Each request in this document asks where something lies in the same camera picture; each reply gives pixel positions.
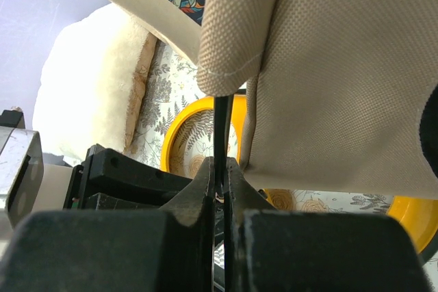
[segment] yellow bowl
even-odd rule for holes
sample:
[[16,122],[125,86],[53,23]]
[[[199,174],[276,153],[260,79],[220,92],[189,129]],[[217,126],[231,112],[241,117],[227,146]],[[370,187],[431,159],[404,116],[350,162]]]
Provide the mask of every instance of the yellow bowl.
[[[170,171],[170,151],[181,125],[192,115],[200,111],[214,108],[213,97],[202,98],[187,106],[170,125],[164,138],[161,156],[161,170]],[[231,114],[231,124],[234,126],[237,136],[237,160],[240,159],[240,145],[242,143],[242,131],[246,115],[246,97],[235,95],[233,102],[233,112]],[[269,191],[265,190],[268,201],[272,203]],[[425,200],[420,198],[407,198],[405,196],[395,196],[387,213],[396,219],[411,237],[418,253],[424,252],[433,237],[438,231],[438,200]],[[429,250],[425,261],[435,253],[436,250]]]

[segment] yellow round object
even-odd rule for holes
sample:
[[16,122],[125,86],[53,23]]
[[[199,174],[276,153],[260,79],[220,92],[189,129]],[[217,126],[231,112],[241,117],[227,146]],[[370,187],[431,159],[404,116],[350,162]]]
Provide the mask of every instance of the yellow round object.
[[[193,114],[214,108],[213,97],[202,98],[187,106],[170,125],[164,138],[161,158],[161,170],[169,172],[169,157],[177,132],[181,125]],[[235,95],[231,124],[234,126],[237,136],[237,161],[240,160],[240,145],[242,143],[242,131],[246,115],[246,97]],[[272,204],[271,195],[268,202]],[[438,200],[424,200],[420,198],[408,198],[396,196],[389,208],[388,215],[396,219],[411,237],[418,253],[422,253],[432,241],[438,231]]]

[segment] lavender wall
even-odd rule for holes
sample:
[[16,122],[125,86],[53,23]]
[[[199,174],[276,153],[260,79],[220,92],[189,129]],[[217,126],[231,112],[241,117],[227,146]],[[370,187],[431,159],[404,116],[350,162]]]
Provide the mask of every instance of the lavender wall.
[[56,36],[105,4],[106,0],[0,0],[0,111],[21,107],[31,129],[41,68]]

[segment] floral tablecloth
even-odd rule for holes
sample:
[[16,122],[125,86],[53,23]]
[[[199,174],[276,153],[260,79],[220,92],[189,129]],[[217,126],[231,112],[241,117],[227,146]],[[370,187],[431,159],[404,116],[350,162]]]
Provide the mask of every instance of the floral tablecloth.
[[[184,107],[205,95],[196,84],[196,66],[159,42],[150,69],[136,133],[128,156],[159,168],[164,136]],[[187,120],[179,132],[170,156],[170,170],[194,177],[203,159],[213,155],[213,114],[204,111]],[[237,156],[237,138],[230,129],[229,156]],[[392,196],[325,191],[271,189],[274,205],[280,209],[331,213],[386,213]],[[438,254],[424,269],[438,287]]]

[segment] brown rose print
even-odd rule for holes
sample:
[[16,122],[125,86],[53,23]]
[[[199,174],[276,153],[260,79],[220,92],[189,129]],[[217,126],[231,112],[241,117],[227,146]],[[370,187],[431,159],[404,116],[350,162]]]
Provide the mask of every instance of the brown rose print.
[[193,179],[196,176],[196,173],[198,173],[198,170],[204,161],[205,157],[202,155],[195,155],[190,160],[189,164],[189,177]]
[[302,212],[327,212],[327,211],[329,211],[329,208],[320,199],[307,200],[302,205],[301,211]]
[[295,207],[294,197],[287,189],[267,189],[274,207],[278,210],[292,211]]

